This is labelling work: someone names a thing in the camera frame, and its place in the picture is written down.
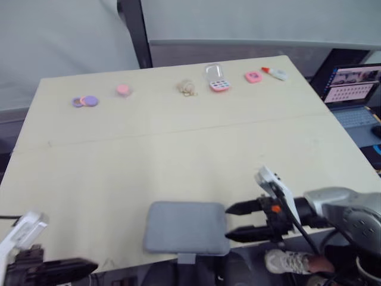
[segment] pink coin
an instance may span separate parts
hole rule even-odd
[[[82,103],[82,105],[86,106],[86,104],[85,104],[85,97],[80,97],[79,101]]]
[[[130,88],[128,85],[118,85],[117,87],[117,92],[120,94],[120,95],[127,95],[130,91]]]

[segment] black cable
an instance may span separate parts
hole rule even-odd
[[[331,231],[329,234],[327,234],[323,240],[321,241],[320,245],[319,245],[319,250],[320,250],[320,253],[324,254],[324,247],[326,246],[326,244],[328,243],[328,241],[330,241],[336,234],[338,234],[339,231],[335,228],[333,231]]]
[[[278,188],[277,185],[275,185],[274,183],[270,183],[270,186],[271,188],[273,189],[276,197],[278,198],[279,202],[280,202],[280,205],[282,207],[282,209],[285,211],[286,215],[292,220],[292,223],[296,226],[296,228],[298,229],[298,231],[303,235],[304,239],[306,240],[306,242],[310,245],[312,251],[316,254],[316,255],[320,255],[320,252],[319,252],[319,249],[317,248],[315,242],[311,239],[311,237],[306,233],[306,231],[304,230],[304,228],[301,226],[301,224],[298,222],[298,220],[296,219],[296,217],[293,215],[290,207],[288,206],[287,204],[287,201],[285,199],[285,195],[283,193],[283,191],[281,189]]]
[[[21,216],[0,216],[0,219],[20,219]]]
[[[292,211],[290,210],[288,204],[287,204],[287,201],[285,200],[284,197],[279,197],[278,198],[279,201],[280,201],[280,204],[281,206],[283,207],[283,210],[286,212],[286,214],[288,215],[288,217],[292,220],[292,223],[296,226],[296,228],[298,229],[298,231],[303,235],[304,239],[306,240],[306,242],[310,245],[312,251],[316,254],[316,255],[320,255],[320,252],[319,252],[319,249],[317,248],[315,242],[311,239],[311,237],[309,236],[308,233],[306,233],[306,231],[304,230],[303,226],[301,226],[301,224],[298,222],[298,220],[296,219],[296,217],[293,215]]]
[[[292,272],[290,272],[289,274],[290,274],[290,277],[291,277],[292,285],[298,286],[298,283],[296,282],[295,275]]]
[[[328,224],[334,227],[349,242],[349,244],[358,248],[358,244],[340,226],[335,225],[332,222],[328,222]]]
[[[337,278],[340,277],[341,275],[343,275],[345,272],[351,270],[353,268],[353,265],[351,264],[350,266],[347,266],[347,267],[344,267],[343,269],[341,269],[338,273],[336,273],[335,275],[333,275],[331,278],[329,278],[326,282],[324,282],[324,284],[322,286],[328,286],[330,283],[332,282],[336,282]]]
[[[97,274],[93,274],[93,275],[95,276],[96,285],[101,286],[101,283],[99,282],[99,277],[97,276]]]

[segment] orange cap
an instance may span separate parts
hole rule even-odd
[[[280,208],[280,206],[278,206],[277,204],[275,206],[272,206],[271,207],[271,210],[275,213],[280,213],[282,211],[282,209]]]

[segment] laptop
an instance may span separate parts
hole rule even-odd
[[[371,132],[373,126],[381,123],[366,107],[380,81],[381,64],[335,67],[321,96],[360,148],[381,144],[381,139]]]

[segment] glue bottle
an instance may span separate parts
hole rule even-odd
[[[286,80],[288,75],[283,70],[271,69],[269,67],[263,67],[262,71],[276,77],[277,79]]]

